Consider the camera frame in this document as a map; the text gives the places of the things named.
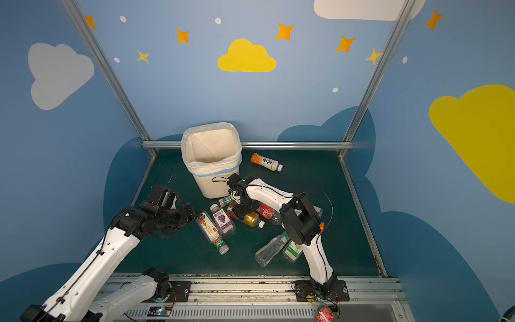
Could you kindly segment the grape juice purple label bottle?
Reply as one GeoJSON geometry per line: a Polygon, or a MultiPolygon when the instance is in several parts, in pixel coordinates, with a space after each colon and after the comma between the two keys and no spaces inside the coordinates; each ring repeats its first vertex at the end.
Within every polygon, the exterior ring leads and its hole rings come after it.
{"type": "Polygon", "coordinates": [[[210,206],[210,211],[214,223],[224,236],[227,236],[236,230],[233,220],[229,217],[224,208],[217,204],[213,204],[210,206]]]}

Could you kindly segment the yellow tea red label bottle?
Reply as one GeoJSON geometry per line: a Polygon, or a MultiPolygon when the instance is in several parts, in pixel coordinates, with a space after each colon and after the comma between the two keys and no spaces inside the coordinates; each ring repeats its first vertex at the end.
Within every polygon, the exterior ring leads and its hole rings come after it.
{"type": "Polygon", "coordinates": [[[262,229],[265,226],[265,222],[261,220],[260,216],[255,212],[245,214],[243,217],[238,217],[233,205],[230,205],[227,208],[227,214],[229,217],[236,219],[237,221],[240,221],[243,224],[250,226],[251,228],[259,227],[262,229]]]}

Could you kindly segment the lime green label bottle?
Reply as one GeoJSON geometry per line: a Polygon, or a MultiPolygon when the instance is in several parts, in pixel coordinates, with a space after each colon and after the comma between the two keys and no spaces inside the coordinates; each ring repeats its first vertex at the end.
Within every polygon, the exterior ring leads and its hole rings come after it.
{"type": "Polygon", "coordinates": [[[282,253],[285,259],[291,263],[295,263],[303,255],[303,249],[301,245],[291,240],[285,246],[282,253]]]}

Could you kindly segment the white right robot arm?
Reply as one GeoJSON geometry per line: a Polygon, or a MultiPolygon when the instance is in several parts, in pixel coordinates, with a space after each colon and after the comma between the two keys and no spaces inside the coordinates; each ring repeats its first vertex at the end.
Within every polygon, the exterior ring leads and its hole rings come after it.
{"type": "Polygon", "coordinates": [[[230,196],[237,203],[233,213],[238,218],[257,212],[261,204],[280,213],[286,234],[303,249],[312,284],[328,295],[336,285],[337,277],[323,249],[322,221],[307,195],[287,193],[252,175],[241,178],[232,174],[226,183],[230,196]]]}

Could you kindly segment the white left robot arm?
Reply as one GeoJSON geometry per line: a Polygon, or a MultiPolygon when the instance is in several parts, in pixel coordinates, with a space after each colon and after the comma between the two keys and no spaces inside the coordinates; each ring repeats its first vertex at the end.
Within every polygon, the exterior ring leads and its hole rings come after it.
{"type": "Polygon", "coordinates": [[[164,238],[198,219],[192,205],[157,207],[152,211],[126,207],[109,224],[99,245],[77,271],[42,305],[30,305],[21,321],[115,321],[133,306],[170,296],[169,275],[147,269],[136,281],[110,296],[94,299],[123,259],[147,236],[162,231],[164,238]]]}

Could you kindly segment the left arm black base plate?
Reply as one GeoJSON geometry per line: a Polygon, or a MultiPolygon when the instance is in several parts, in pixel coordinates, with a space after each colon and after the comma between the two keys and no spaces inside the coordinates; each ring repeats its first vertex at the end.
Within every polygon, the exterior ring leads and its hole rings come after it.
{"type": "Polygon", "coordinates": [[[192,283],[185,280],[158,283],[156,292],[145,303],[186,303],[189,300],[192,283]]]}

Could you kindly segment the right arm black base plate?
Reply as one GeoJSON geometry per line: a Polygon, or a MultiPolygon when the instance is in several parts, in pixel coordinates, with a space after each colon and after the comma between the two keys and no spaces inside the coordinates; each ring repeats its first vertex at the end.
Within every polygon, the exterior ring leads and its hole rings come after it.
{"type": "Polygon", "coordinates": [[[322,300],[326,302],[348,302],[350,292],[344,280],[334,280],[327,285],[320,285],[312,280],[296,280],[291,284],[298,302],[322,300]]]}

